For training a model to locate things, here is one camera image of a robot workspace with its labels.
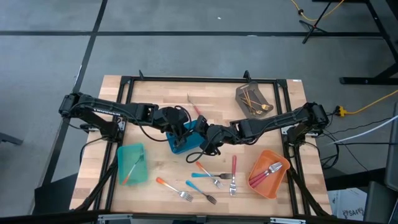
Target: butcher block tabletop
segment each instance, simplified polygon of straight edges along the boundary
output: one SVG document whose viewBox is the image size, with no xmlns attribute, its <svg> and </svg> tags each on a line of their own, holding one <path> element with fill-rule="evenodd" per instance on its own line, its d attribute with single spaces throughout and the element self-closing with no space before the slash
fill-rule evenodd
<svg viewBox="0 0 398 224">
<path fill-rule="evenodd" d="M 99 98 L 116 101 L 121 76 L 104 76 Z M 292 109 L 301 107 L 306 98 L 301 80 L 287 80 Z M 242 83 L 208 83 L 208 82 L 156 82 L 134 81 L 132 102 L 153 103 L 159 108 L 180 105 L 188 110 L 192 119 L 197 118 L 193 106 L 187 101 L 187 93 L 191 101 L 196 104 L 208 123 L 229 126 L 229 122 L 244 119 L 245 116 L 235 101 L 236 88 Z M 271 84 L 259 84 L 259 89 L 268 103 L 275 106 L 274 88 Z M 282 110 L 285 112 L 284 95 L 282 89 L 280 97 Z M 124 90 L 122 102 L 126 102 L 127 88 Z M 111 120 L 111 116 L 99 114 L 102 118 Z M 274 108 L 266 117 L 277 115 Z M 144 127 L 145 131 L 156 139 L 165 139 L 165 134 L 159 130 Z M 89 133 L 87 141 L 100 138 L 99 132 Z M 307 142 L 315 140 L 307 137 Z M 247 178 L 253 165 L 263 150 L 272 150 L 283 155 L 280 131 L 273 130 L 264 133 L 255 145 L 228 145 L 220 147 L 220 156 L 202 156 L 199 160 L 210 173 L 231 173 L 232 156 L 236 155 L 236 196 L 229 196 L 231 180 L 221 180 L 224 185 L 218 189 L 207 178 L 191 178 L 192 172 L 202 173 L 195 165 L 185 162 L 187 154 L 199 149 L 192 149 L 176 155 L 170 150 L 168 142 L 155 142 L 147 138 L 138 126 L 131 123 L 126 125 L 123 145 L 143 143 L 146 150 L 148 180 L 144 183 L 123 186 L 119 185 L 119 175 L 116 179 L 112 212 L 125 213 L 156 213 L 156 214 L 184 214 L 184 215 L 239 215 L 239 216 L 283 216 L 291 217 L 289 186 L 286 175 L 277 191 L 276 199 L 266 199 L 249 188 Z M 81 162 L 76 186 L 72 196 L 70 208 L 76 208 L 93 190 L 100 177 L 104 159 L 106 141 L 97 141 L 86 146 Z M 115 155 L 116 147 L 111 153 Z M 331 213 L 328 194 L 323 178 L 318 151 L 313 146 L 304 144 L 300 147 L 305 183 L 322 208 Z M 193 202 L 180 198 L 171 189 L 158 184 L 156 177 L 161 177 L 176 189 L 189 192 Z M 185 184 L 191 180 L 199 189 L 217 199 L 213 205 L 200 193 Z M 303 213 L 300 190 L 297 186 L 296 197 L 299 213 Z M 108 185 L 105 185 L 100 208 L 104 208 Z"/>
</svg>

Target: white cable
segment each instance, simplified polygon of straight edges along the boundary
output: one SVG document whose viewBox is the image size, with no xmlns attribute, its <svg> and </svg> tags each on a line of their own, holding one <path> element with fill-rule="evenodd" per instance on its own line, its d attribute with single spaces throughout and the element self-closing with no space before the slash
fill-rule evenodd
<svg viewBox="0 0 398 224">
<path fill-rule="evenodd" d="M 327 146 L 329 146 L 329 145 L 331 145 L 331 144 L 334 144 L 334 143 L 339 143 L 339 142 L 342 142 L 342 141 L 346 141 L 346 140 L 349 140 L 349 139 L 353 139 L 353 138 L 356 138 L 356 137 L 360 137 L 360 136 L 365 135 L 365 134 L 367 134 L 367 133 L 371 133 L 372 131 L 374 131 L 374 130 L 376 130 L 376 129 L 379 129 L 379 128 L 381 128 L 381 127 L 383 127 L 384 125 L 390 123 L 391 121 L 393 121 L 393 120 L 395 120 L 395 119 L 397 119 L 397 118 L 398 118 L 398 115 L 395 116 L 395 117 L 393 117 L 393 118 L 391 118 L 390 120 L 388 120 L 388 121 L 386 121 L 386 122 L 380 124 L 379 126 L 370 129 L 369 131 L 365 131 L 364 133 L 357 134 L 357 135 L 355 135 L 355 136 L 351 136 L 351 137 L 348 137 L 348 138 L 344 138 L 344 139 L 339 140 L 339 141 L 331 142 L 331 143 L 327 144 Z"/>
</svg>

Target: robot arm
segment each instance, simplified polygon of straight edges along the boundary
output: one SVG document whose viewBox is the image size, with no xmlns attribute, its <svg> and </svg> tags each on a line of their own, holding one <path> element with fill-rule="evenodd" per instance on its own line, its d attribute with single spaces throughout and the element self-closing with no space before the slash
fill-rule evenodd
<svg viewBox="0 0 398 224">
<path fill-rule="evenodd" d="M 184 123 L 188 121 L 188 113 L 173 107 L 159 109 L 158 105 L 151 103 L 121 104 L 112 101 L 93 98 L 82 93 L 66 95 L 58 111 L 63 118 L 80 118 L 88 124 L 96 127 L 108 141 L 121 139 L 118 124 L 113 121 L 105 121 L 97 113 L 116 115 L 126 118 L 128 122 L 138 126 L 150 126 L 168 132 L 174 136 L 175 145 L 178 147 L 186 141 L 188 130 Z"/>
<path fill-rule="evenodd" d="M 329 123 L 322 105 L 306 103 L 301 108 L 265 119 L 242 119 L 230 122 L 230 126 L 207 124 L 199 116 L 194 131 L 206 140 L 200 146 L 205 154 L 220 153 L 217 147 L 225 144 L 252 145 L 267 131 L 298 124 L 287 131 L 289 143 L 296 143 L 313 129 L 322 130 Z"/>
</svg>

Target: orange plastic container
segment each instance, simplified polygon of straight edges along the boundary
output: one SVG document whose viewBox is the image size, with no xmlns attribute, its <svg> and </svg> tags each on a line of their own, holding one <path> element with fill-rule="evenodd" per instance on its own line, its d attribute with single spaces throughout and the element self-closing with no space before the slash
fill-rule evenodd
<svg viewBox="0 0 398 224">
<path fill-rule="evenodd" d="M 258 174 L 265 172 L 269 166 L 276 162 L 281 162 L 282 167 L 277 172 L 270 174 L 268 177 L 266 177 L 259 185 L 257 185 L 257 187 L 252 188 L 249 184 L 249 180 L 257 176 Z M 282 182 L 282 179 L 284 178 L 287 169 L 289 168 L 290 163 L 287 159 L 274 153 L 273 151 L 265 150 L 261 153 L 260 157 L 253 167 L 253 170 L 249 175 L 248 185 L 255 192 L 261 194 L 262 196 L 269 199 L 274 199 L 276 198 L 276 192 L 278 191 L 279 185 Z"/>
</svg>

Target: plastic utensil handle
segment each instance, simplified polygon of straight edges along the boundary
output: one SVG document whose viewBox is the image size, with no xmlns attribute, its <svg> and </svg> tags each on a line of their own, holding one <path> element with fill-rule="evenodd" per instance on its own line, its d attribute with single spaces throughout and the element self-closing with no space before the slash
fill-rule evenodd
<svg viewBox="0 0 398 224">
<path fill-rule="evenodd" d="M 254 183 L 250 184 L 252 188 L 257 187 L 267 176 L 263 175 L 260 179 L 257 179 Z"/>
<path fill-rule="evenodd" d="M 198 166 L 201 170 L 205 171 L 205 173 L 207 173 L 207 175 L 208 175 L 209 177 L 211 177 L 211 174 L 209 174 L 209 172 L 207 172 L 207 171 L 205 170 L 205 168 L 203 168 L 203 166 L 200 164 L 200 162 L 196 162 L 196 164 L 197 164 L 197 166 Z"/>
<path fill-rule="evenodd" d="M 191 177 L 209 177 L 207 174 L 192 173 Z"/>
<path fill-rule="evenodd" d="M 178 192 L 178 193 L 180 193 L 180 191 L 178 191 L 177 189 L 175 189 L 174 187 L 172 187 L 172 186 L 170 186 L 169 184 L 167 184 L 162 178 L 160 178 L 160 177 L 157 177 L 156 178 L 156 182 L 158 182 L 158 183 L 160 183 L 160 184 L 163 184 L 164 186 L 166 186 L 166 187 L 170 187 L 171 189 L 173 189 L 175 192 Z"/>
<path fill-rule="evenodd" d="M 134 168 L 136 168 L 136 165 L 137 165 L 137 163 L 135 163 L 135 164 L 132 166 L 132 168 L 131 168 L 129 174 L 128 174 L 128 175 L 126 176 L 126 178 L 124 179 L 122 185 L 125 185 L 125 184 L 127 183 L 127 181 L 128 181 L 129 178 L 130 178 L 131 172 L 132 172 L 132 170 L 134 170 Z"/>
<path fill-rule="evenodd" d="M 259 175 L 255 176 L 253 178 L 251 178 L 249 180 L 249 184 L 251 185 L 252 183 L 254 183 L 256 180 L 260 179 L 261 177 L 268 176 L 267 173 L 268 173 L 268 170 L 265 171 L 265 172 L 260 173 Z"/>
<path fill-rule="evenodd" d="M 195 105 L 193 105 L 193 109 L 195 109 L 198 115 L 201 115 L 200 110 Z"/>
<path fill-rule="evenodd" d="M 197 190 L 197 191 L 199 191 L 200 193 L 203 194 L 203 192 L 202 192 L 201 190 L 199 190 L 199 188 L 197 188 L 197 187 L 195 186 L 195 184 L 193 184 L 193 183 L 190 182 L 189 180 L 185 181 L 185 183 L 186 183 L 188 186 L 190 186 L 191 188 L 193 188 L 193 189 L 195 189 L 195 190 Z"/>
<path fill-rule="evenodd" d="M 232 175 L 235 175 L 236 172 L 236 156 L 232 157 Z"/>
</svg>

